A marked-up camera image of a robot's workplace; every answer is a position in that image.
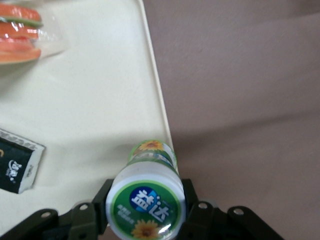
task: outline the green label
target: green label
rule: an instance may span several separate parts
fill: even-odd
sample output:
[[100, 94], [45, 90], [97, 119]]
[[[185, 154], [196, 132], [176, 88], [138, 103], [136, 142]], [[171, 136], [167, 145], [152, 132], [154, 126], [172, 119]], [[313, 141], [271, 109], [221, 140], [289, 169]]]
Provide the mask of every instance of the green label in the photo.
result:
[[158, 140], [146, 140], [135, 146], [130, 153], [127, 165], [145, 161], [163, 164], [178, 174], [174, 151]]
[[162, 239], [181, 217], [176, 195], [154, 181], [136, 181], [124, 186], [111, 204], [117, 228], [131, 239]]

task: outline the plastic wrap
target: plastic wrap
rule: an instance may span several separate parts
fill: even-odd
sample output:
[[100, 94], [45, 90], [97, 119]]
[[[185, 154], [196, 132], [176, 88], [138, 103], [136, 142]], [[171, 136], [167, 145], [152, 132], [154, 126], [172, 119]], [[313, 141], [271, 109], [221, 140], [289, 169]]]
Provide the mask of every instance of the plastic wrap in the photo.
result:
[[42, 0], [0, 1], [0, 64], [36, 60], [66, 47], [58, 21]]

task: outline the metal bolt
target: metal bolt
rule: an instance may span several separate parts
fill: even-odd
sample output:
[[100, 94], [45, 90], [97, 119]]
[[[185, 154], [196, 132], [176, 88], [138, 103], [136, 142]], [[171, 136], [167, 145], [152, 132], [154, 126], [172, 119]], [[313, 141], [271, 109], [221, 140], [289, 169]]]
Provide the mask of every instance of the metal bolt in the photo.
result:
[[87, 204], [83, 204], [79, 207], [81, 211], [86, 210], [89, 206]]
[[50, 215], [51, 215], [51, 212], [46, 211], [46, 212], [41, 214], [41, 218], [45, 219], [45, 218], [49, 217]]
[[245, 214], [244, 211], [240, 208], [234, 209], [233, 212], [239, 216], [242, 216], [243, 214]]
[[200, 202], [198, 207], [201, 208], [201, 209], [207, 209], [208, 205], [206, 203], [204, 203], [204, 202]]

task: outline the bottle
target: bottle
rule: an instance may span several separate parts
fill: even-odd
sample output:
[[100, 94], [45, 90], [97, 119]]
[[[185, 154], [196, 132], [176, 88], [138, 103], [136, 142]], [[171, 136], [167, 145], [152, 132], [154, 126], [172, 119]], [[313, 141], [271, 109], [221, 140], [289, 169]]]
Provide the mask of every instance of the bottle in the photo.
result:
[[113, 181], [105, 209], [122, 240], [176, 237], [186, 218], [186, 201], [173, 150], [158, 140], [134, 147]]

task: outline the yellow flower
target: yellow flower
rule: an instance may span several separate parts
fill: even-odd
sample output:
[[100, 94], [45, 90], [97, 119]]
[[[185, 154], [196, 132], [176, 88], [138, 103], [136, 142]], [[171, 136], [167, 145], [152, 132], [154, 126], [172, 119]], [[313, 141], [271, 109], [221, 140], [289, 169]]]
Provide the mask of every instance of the yellow flower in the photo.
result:
[[132, 230], [131, 234], [136, 239], [156, 239], [160, 237], [160, 228], [154, 220], [149, 220], [147, 222], [145, 222], [143, 219], [138, 220], [137, 224], [134, 226], [135, 228]]
[[164, 146], [162, 145], [161, 142], [157, 140], [152, 140], [152, 141], [146, 141], [142, 143], [139, 148], [139, 150], [145, 151], [145, 150], [163, 150]]

